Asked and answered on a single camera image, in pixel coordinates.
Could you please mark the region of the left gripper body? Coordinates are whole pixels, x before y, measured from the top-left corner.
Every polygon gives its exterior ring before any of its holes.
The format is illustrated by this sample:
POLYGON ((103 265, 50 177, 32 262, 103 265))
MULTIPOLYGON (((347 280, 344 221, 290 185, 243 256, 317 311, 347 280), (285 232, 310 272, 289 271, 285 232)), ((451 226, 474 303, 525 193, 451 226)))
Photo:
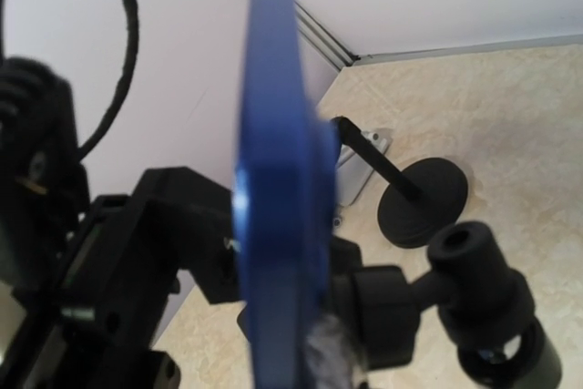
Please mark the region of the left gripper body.
POLYGON ((24 317, 9 386, 178 387, 179 366, 151 343, 179 271, 211 304, 238 300, 230 197, 187 168, 149 169, 83 213, 10 184, 8 282, 24 317))

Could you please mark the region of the white folding phone stand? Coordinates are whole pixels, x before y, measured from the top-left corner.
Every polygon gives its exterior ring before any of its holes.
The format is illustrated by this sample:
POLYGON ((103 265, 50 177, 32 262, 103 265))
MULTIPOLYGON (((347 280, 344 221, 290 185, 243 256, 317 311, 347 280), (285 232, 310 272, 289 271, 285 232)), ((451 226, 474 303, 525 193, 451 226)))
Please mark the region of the white folding phone stand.
MULTIPOLYGON (((362 134, 383 154, 393 142, 392 130, 389 128, 365 130, 362 134)), ((342 209, 349 207, 356 201, 372 174, 373 168, 369 164, 351 148, 342 145, 336 163, 337 207, 333 219, 335 229, 343 223, 342 209)))

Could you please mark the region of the short black phone stand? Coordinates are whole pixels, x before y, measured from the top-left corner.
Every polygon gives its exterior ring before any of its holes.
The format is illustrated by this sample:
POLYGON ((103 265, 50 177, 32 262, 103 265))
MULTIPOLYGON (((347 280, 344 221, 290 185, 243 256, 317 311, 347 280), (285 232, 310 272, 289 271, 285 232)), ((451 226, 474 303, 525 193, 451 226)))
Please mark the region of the short black phone stand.
POLYGON ((332 121, 340 143, 388 183, 377 207, 378 226, 388 241, 403 249, 419 248, 456 223, 465 208, 469 184, 453 161, 427 158, 400 170, 349 118, 339 116, 332 121))

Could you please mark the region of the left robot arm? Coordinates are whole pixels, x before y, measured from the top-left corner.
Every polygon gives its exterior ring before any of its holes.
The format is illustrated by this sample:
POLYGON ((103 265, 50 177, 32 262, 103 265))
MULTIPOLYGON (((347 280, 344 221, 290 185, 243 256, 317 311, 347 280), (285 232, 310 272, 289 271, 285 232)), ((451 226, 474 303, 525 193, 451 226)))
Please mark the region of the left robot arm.
POLYGON ((230 191, 185 167, 91 198, 83 161, 121 109, 138 56, 138 1, 114 96, 77 140, 72 89, 47 65, 1 59, 1 385, 176 388, 152 347, 188 271, 211 304, 239 298, 230 191))

